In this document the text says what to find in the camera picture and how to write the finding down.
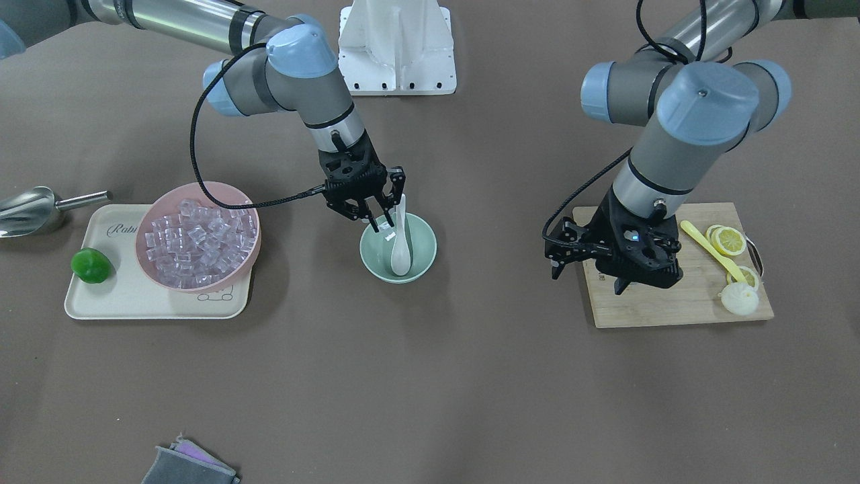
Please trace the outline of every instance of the robotic arm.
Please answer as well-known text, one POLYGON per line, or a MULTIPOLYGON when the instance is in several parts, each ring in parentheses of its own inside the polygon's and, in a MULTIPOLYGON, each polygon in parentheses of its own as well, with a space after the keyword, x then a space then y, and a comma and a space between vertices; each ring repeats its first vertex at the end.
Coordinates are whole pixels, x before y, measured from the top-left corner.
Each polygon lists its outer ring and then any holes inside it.
POLYGON ((670 288, 683 276, 675 211, 711 165, 750 133, 770 124, 791 98, 791 82, 767 60, 726 66, 709 62, 738 39, 771 20, 860 16, 856 0, 709 0, 701 60, 700 11, 670 28, 654 46, 625 63, 597 64, 582 84, 589 117, 644 126, 611 189, 585 226, 563 217, 546 237, 544 255, 556 279, 566 264, 596 259, 617 278, 620 295, 630 282, 670 288))
MULTIPOLYGON (((313 18, 279 19, 236 0, 0 0, 0 59, 85 22, 127 23, 233 55, 265 44, 223 73, 209 103, 229 116, 297 111, 319 151, 326 180, 316 192, 328 207, 378 231, 367 205, 373 198, 394 224, 389 210, 400 203, 406 176, 380 163, 337 56, 313 18)), ((206 69, 204 87, 223 64, 206 69)))

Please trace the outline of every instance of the yellow knife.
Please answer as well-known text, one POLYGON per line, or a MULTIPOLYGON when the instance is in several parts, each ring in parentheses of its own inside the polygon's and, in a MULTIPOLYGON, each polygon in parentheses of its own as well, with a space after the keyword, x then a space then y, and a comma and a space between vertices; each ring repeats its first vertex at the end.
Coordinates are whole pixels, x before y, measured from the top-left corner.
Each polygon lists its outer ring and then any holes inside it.
POLYGON ((681 221, 681 229, 687 233, 693 240, 697 241, 699 245, 704 247, 706 251, 716 259, 716 262, 722 264, 722 267, 725 267, 729 274, 732 275, 735 281, 745 281, 743 272, 740 272, 738 269, 738 264, 735 264, 734 261, 726 256, 722 255, 720 252, 717 252, 713 245, 708 242, 708 240, 702 235, 698 229, 690 223, 689 220, 681 221))

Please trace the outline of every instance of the bowl of ice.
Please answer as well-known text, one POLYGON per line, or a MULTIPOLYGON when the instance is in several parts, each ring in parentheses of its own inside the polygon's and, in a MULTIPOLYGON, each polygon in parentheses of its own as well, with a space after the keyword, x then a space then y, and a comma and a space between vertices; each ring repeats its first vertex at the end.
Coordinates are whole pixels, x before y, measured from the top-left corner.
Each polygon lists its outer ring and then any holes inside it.
MULTIPOLYGON (((225 183, 206 182, 206 189, 227 205, 251 203, 225 183)), ((260 217, 253 208, 221 208, 189 183, 152 204, 140 221, 135 249, 140 268, 159 286, 192 294, 218 291, 254 265, 260 217)))

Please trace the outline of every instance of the tabletop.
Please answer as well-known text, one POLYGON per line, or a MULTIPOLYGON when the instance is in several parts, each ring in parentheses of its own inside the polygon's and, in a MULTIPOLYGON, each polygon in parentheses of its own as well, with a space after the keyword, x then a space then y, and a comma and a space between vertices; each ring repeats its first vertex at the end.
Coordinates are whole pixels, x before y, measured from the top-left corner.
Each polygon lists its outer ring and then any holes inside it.
MULTIPOLYGON (((355 101, 436 233, 433 267, 379 281, 364 226, 313 197, 262 209, 236 318, 84 322, 63 300, 95 208, 0 240, 0 482, 138 482, 180 432, 248 484, 857 482, 857 20, 773 22, 734 45, 733 62, 782 65, 794 98, 689 199, 735 204, 776 318, 598 330, 576 271, 550 279, 540 229, 641 132, 579 105, 592 65, 642 45, 635 3, 441 5, 457 92, 355 101)), ((336 49, 343 0, 255 6, 314 16, 336 49)), ((695 6, 649 2, 645 21, 659 33, 695 6)), ((0 62, 0 197, 151 203, 193 181, 200 75, 223 58, 90 23, 0 62)), ((205 108, 198 147, 209 179, 254 200, 323 179, 295 114, 205 108)))

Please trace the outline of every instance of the white tray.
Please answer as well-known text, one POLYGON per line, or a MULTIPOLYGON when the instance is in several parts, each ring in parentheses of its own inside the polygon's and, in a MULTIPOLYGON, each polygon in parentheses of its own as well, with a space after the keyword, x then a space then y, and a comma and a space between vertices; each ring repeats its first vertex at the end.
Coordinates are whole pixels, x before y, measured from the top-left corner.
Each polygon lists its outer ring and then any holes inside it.
POLYGON ((202 295, 171 291, 147 278, 134 240, 149 207, 117 204, 95 211, 82 247, 101 251, 115 272, 101 284, 73 276, 65 312, 76 320, 227 320, 241 313, 248 303, 250 272, 232 286, 202 295))

